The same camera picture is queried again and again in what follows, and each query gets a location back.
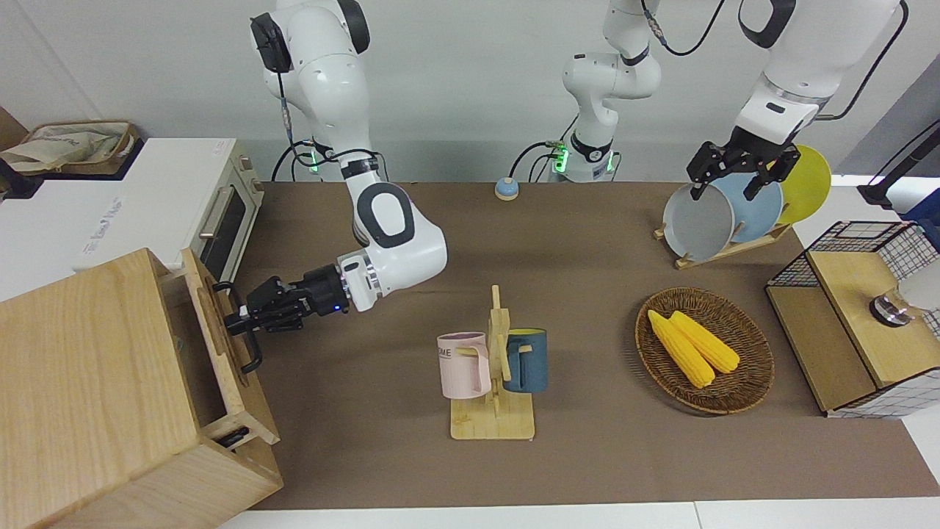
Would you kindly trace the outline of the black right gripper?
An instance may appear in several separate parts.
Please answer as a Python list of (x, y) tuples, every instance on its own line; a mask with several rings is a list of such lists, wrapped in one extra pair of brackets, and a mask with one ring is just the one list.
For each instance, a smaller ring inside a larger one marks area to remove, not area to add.
[(246, 307), (223, 318), (228, 334), (252, 334), (256, 329), (300, 329), (303, 318), (349, 311), (349, 297), (337, 267), (306, 272), (302, 280), (285, 282), (269, 277), (246, 298)]

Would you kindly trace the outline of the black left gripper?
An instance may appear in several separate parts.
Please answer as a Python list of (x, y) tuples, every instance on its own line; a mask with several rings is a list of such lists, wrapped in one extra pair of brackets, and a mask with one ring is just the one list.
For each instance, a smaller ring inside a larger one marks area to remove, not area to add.
[(782, 183), (800, 160), (801, 153), (791, 140), (778, 145), (741, 127), (732, 130), (722, 146), (706, 141), (686, 165), (690, 195), (698, 201), (709, 183), (735, 172), (754, 172), (743, 197), (752, 201), (769, 181)]

